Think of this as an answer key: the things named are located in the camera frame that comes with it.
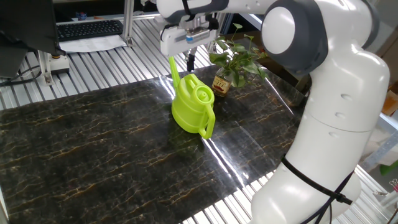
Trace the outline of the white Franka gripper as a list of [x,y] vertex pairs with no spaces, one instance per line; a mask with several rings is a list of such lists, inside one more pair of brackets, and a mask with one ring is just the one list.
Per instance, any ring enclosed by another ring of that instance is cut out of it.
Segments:
[[[165,26],[160,32],[160,51],[167,57],[186,52],[190,49],[207,44],[217,37],[216,30],[202,30],[194,34],[189,34],[185,29],[172,26]],[[186,56],[187,71],[195,69],[195,56]]]

